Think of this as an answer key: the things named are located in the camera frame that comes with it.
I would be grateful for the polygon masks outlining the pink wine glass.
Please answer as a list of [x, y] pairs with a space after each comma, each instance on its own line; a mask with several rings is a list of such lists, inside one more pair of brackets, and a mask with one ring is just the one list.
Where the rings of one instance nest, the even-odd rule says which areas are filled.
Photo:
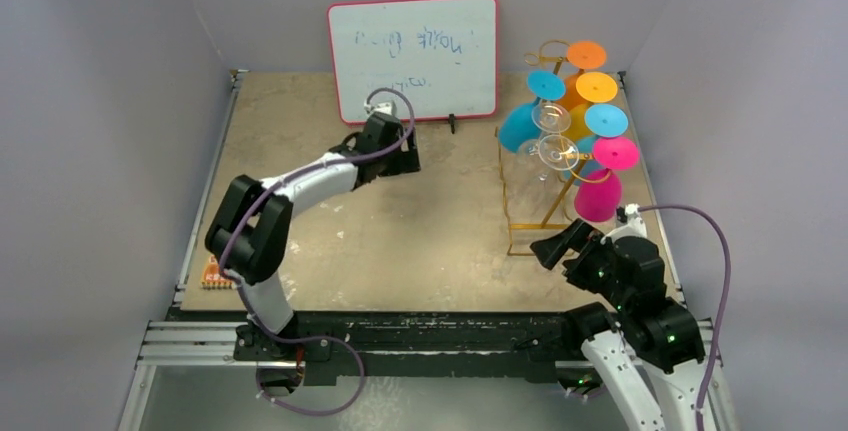
[[591, 149], [592, 160], [599, 168], [583, 181], [574, 198], [578, 216], [590, 222], [604, 222], [616, 215], [623, 185], [619, 171], [634, 167], [640, 159], [637, 145], [625, 136], [601, 137]]

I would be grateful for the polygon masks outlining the light blue wine glass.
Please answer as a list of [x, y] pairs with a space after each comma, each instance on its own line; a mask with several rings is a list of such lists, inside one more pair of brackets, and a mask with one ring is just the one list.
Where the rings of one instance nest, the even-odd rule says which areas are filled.
[[562, 172], [565, 179], [578, 173], [577, 182], [582, 184], [589, 174], [598, 170], [626, 170], [635, 166], [640, 159], [636, 144], [625, 136], [629, 120], [625, 112], [611, 104], [579, 105], [570, 111], [571, 124], [562, 136], [577, 145], [577, 152], [589, 159], [579, 161], [571, 170]]

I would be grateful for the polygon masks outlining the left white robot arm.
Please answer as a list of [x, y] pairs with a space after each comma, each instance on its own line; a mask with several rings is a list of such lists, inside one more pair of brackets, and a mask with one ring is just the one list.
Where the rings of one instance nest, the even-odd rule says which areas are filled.
[[259, 346], [272, 359], [297, 350], [295, 312], [279, 280], [292, 221], [336, 195], [379, 177], [420, 171], [415, 125], [375, 112], [314, 161], [282, 175], [234, 178], [208, 227], [204, 246], [232, 281], [249, 319], [262, 331]]

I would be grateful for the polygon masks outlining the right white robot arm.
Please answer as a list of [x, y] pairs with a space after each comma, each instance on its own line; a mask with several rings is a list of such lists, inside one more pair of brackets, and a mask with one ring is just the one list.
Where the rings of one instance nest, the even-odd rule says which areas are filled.
[[561, 343], [586, 357], [631, 430], [713, 430], [709, 362], [698, 321], [667, 294], [665, 262], [640, 221], [608, 234], [582, 220], [531, 243], [546, 269], [603, 303], [564, 318]]

